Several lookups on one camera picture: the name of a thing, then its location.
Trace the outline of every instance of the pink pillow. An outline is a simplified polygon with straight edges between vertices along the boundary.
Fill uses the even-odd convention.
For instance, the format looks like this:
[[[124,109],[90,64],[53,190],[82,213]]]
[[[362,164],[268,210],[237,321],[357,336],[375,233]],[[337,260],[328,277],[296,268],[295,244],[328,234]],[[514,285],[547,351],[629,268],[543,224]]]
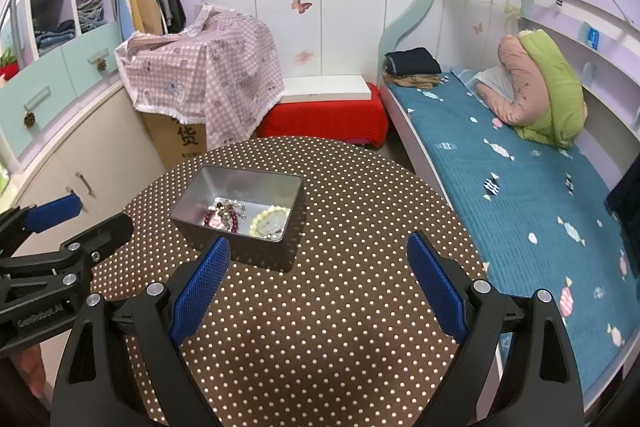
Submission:
[[[491,87],[478,82],[476,90],[495,116],[509,125],[530,125],[549,106],[545,79],[517,37],[506,35],[498,46],[498,58],[513,77],[515,100],[510,103]]]

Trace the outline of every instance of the round table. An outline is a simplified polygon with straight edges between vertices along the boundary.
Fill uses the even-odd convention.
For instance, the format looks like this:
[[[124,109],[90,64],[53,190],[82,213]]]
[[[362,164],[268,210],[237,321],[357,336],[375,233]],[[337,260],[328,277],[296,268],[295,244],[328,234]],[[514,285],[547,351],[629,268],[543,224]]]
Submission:
[[[101,263],[94,291],[136,295],[192,261],[169,211],[205,164],[303,178],[306,224],[293,269],[232,263],[182,355],[225,426],[411,426],[456,351],[409,268],[424,230],[441,255],[484,277],[471,238],[423,181],[356,146],[305,137],[232,144],[168,172],[125,209],[135,232]],[[134,339],[150,417],[164,421]]]

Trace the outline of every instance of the pink checkered cloth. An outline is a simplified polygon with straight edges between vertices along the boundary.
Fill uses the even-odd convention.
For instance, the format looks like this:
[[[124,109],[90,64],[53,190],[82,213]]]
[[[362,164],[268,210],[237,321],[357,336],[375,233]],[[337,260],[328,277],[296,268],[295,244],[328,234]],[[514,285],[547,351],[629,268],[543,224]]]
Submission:
[[[249,139],[284,92],[267,26],[209,4],[183,32],[136,32],[115,57],[135,109],[206,124],[208,150]]]

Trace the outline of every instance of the cabinet door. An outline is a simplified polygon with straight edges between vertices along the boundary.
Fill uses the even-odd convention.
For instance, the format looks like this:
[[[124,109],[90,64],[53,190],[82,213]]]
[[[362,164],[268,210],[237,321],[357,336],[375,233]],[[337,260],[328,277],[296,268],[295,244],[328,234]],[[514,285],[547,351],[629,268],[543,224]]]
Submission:
[[[14,76],[0,90],[0,128],[15,156],[19,156],[35,136],[76,99],[60,48],[49,52]],[[25,111],[35,124],[27,128]]]
[[[55,156],[47,162],[40,170],[36,178],[29,185],[29,188],[20,198],[20,206],[30,204],[43,204],[57,200],[68,194],[67,187],[71,186],[71,179],[67,176],[60,162]],[[89,208],[80,212],[78,217],[62,223],[53,229],[42,233],[34,233],[18,249],[15,255],[28,255],[31,253],[42,253],[56,251],[60,244],[71,239],[80,232],[97,225],[101,218],[93,213]],[[51,339],[44,341],[42,348],[42,361],[44,363],[47,383],[53,387],[56,382],[56,375],[60,367],[62,353],[65,350],[66,340],[69,332],[61,333]]]
[[[68,195],[70,188],[72,189],[72,179],[66,174],[65,169],[54,156],[40,170],[20,198],[18,204],[21,207],[25,207],[30,204],[49,203],[49,201]],[[82,203],[85,203],[86,198],[81,196],[81,200]],[[92,212],[91,208],[85,204],[84,210],[80,212],[78,217],[45,232],[32,234],[18,248],[15,255],[57,251],[60,244],[78,235],[83,230],[97,225],[100,221],[100,216],[96,212]]]
[[[124,89],[100,106],[60,146],[73,187],[102,219],[121,212],[164,173],[164,166]]]
[[[62,46],[69,77],[78,96],[95,86],[105,75],[116,71],[118,67],[113,51],[121,42],[118,25],[111,22]],[[104,69],[99,71],[97,65],[101,60],[104,61]]]

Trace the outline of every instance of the floor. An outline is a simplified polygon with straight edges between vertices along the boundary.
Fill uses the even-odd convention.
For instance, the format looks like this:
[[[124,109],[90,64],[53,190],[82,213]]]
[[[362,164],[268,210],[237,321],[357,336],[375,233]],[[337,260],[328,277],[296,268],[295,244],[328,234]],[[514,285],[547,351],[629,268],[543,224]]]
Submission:
[[[409,156],[407,156],[406,150],[404,150],[402,140],[398,136],[398,131],[396,131],[396,128],[393,127],[392,124],[390,124],[389,133],[386,135],[385,144],[380,149],[370,148],[369,150],[384,156],[388,160],[400,164],[402,167],[415,174],[414,166],[411,165],[411,160],[409,159]]]

